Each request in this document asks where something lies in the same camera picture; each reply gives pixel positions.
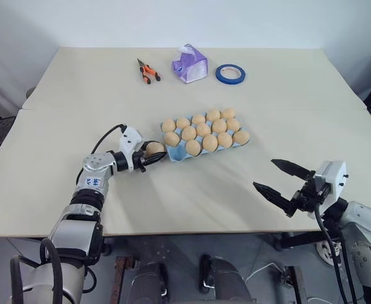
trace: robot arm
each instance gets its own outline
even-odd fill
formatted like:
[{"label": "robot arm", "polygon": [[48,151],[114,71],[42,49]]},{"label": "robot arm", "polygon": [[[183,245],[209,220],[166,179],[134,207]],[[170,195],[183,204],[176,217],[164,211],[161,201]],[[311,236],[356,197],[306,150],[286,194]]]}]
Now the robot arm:
[{"label": "robot arm", "polygon": [[54,246],[57,252],[63,273],[60,278],[63,286],[62,296],[56,302],[53,301],[56,287],[52,256],[49,250],[45,255],[43,248],[41,264],[33,262],[35,268],[20,288],[22,290],[16,291],[17,288],[13,286],[13,296],[9,303],[80,303],[82,293],[86,292],[83,291],[83,285],[87,271],[90,271],[88,266],[98,262],[104,248],[101,211],[108,192],[108,180],[119,171],[131,172],[139,168],[144,172],[145,166],[161,160],[166,155],[161,152],[144,158],[144,150],[150,142],[145,142],[140,150],[136,151],[142,141],[141,135],[134,128],[125,125],[122,125],[121,130],[121,151],[91,154],[84,159],[73,198],[49,235],[50,246]]},{"label": "robot arm", "polygon": [[256,182],[253,183],[255,188],[289,217],[296,210],[301,210],[313,218],[318,208],[323,214],[325,227],[344,236],[363,285],[365,301],[371,303],[371,208],[355,201],[348,203],[339,197],[348,178],[346,164],[342,161],[326,161],[319,170],[309,171],[285,160],[272,162],[285,173],[305,180],[304,186],[296,191],[291,200],[283,198],[271,187]]}]

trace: white cable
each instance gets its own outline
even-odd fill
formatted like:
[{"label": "white cable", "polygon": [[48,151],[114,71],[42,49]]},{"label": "white cable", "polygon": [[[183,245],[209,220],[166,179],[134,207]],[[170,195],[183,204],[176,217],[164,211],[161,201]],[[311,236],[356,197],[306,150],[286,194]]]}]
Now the white cable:
[{"label": "white cable", "polygon": [[311,298],[306,299],[307,302],[312,301],[312,300],[318,300],[318,301],[324,302],[324,303],[326,303],[326,304],[332,304],[332,303],[329,302],[329,301],[326,301],[326,300],[321,299],[321,298],[316,298],[316,297],[314,297],[314,296],[312,296]]},{"label": "white cable", "polygon": [[283,273],[283,271],[280,269],[280,267],[278,267],[275,263],[268,263],[266,266],[263,266],[262,268],[259,268],[258,270],[253,271],[252,274],[249,275],[244,282],[246,283],[251,277],[253,277],[255,274],[257,274],[259,271],[262,271],[263,269],[265,269],[269,266],[274,266],[280,273]]}]

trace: tissue box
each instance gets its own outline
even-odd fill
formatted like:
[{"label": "tissue box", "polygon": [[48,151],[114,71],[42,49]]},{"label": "tissue box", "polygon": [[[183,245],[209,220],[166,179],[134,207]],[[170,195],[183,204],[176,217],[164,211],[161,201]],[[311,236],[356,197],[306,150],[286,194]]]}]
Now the tissue box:
[{"label": "tissue box", "polygon": [[173,72],[186,84],[202,79],[208,74],[208,59],[191,44],[179,49],[180,54],[172,62]]}]

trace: pliers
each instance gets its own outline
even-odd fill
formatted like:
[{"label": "pliers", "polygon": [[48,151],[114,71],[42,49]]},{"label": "pliers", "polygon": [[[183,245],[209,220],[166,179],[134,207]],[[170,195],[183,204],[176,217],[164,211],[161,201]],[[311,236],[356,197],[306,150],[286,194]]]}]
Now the pliers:
[{"label": "pliers", "polygon": [[158,72],[156,72],[155,70],[153,70],[149,65],[145,65],[141,60],[137,60],[139,66],[140,66],[140,70],[141,70],[141,73],[142,73],[142,77],[143,77],[143,80],[145,81],[145,83],[147,84],[150,84],[150,78],[148,76],[146,76],[146,73],[149,73],[151,75],[154,75],[156,77],[156,80],[157,81],[160,81],[160,76],[158,75]]}]

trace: white table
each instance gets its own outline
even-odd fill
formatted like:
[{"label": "white table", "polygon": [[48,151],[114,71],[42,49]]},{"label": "white table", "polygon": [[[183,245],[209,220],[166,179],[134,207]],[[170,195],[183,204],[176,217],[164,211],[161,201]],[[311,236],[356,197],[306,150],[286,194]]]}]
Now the white table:
[{"label": "white table", "polygon": [[[371,116],[322,52],[204,52],[211,72],[236,63],[248,73],[245,82],[224,85],[211,73],[185,85],[169,72],[168,49],[61,49],[0,148],[0,236],[47,235],[70,202],[82,159],[111,126],[128,123],[145,139],[162,140],[162,120],[212,107],[233,106],[251,141],[114,176],[102,212],[106,235],[316,229],[305,213],[287,218],[254,189],[257,181],[291,198],[303,185],[272,158],[309,169],[345,160],[350,178],[342,197],[371,206]],[[162,81],[143,83],[136,57]],[[276,67],[282,73],[272,77],[267,69]],[[118,138],[108,137],[99,151],[118,151]]]}]

